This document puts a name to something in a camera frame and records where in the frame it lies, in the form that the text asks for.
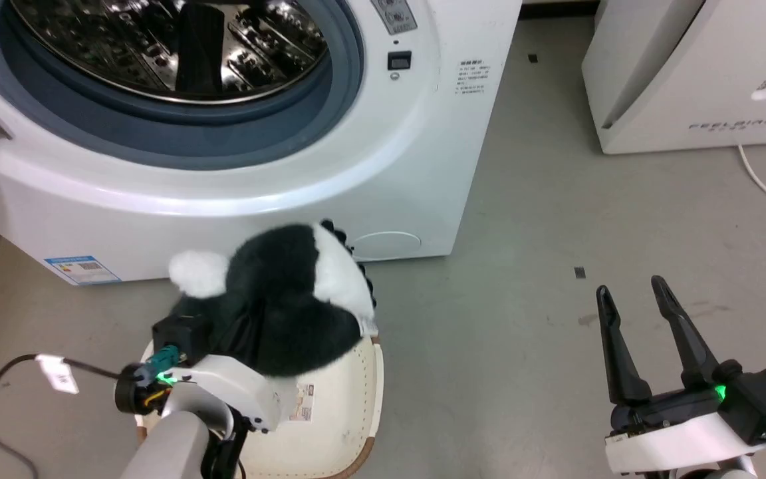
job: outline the white appliance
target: white appliance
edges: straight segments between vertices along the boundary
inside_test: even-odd
[[[766,2],[602,3],[581,69],[606,154],[766,143]]]
[[[0,234],[73,284],[320,218],[447,255],[520,6],[0,0]]]

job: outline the blue and white sticker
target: blue and white sticker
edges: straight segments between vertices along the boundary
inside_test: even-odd
[[[46,258],[46,263],[72,279],[77,285],[101,285],[121,281],[95,257],[52,257]]]

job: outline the green indicator light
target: green indicator light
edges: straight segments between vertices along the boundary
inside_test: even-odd
[[[720,398],[720,402],[723,402],[723,400],[726,399],[726,386],[725,385],[716,385],[716,386],[714,386],[714,391],[717,391],[717,397]]]
[[[158,376],[156,376],[156,379],[158,379],[159,381],[167,385],[175,385],[176,383],[179,382],[179,379],[177,378],[166,378],[164,376],[164,373],[158,373]]]

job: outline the white cable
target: white cable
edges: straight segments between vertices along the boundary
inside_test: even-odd
[[[738,143],[738,152],[741,154],[741,160],[744,161],[744,166],[747,168],[747,173],[750,174],[750,177],[753,179],[754,182],[758,185],[758,188],[761,188],[764,193],[766,193],[766,185],[758,179],[758,176],[753,171],[753,167],[750,166],[750,161],[747,160],[747,154],[744,153],[744,146]]]

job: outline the stainless steel drum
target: stainless steel drum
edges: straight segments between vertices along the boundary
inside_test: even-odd
[[[84,73],[154,99],[234,104],[298,82],[327,54],[283,0],[11,0],[36,40]]]

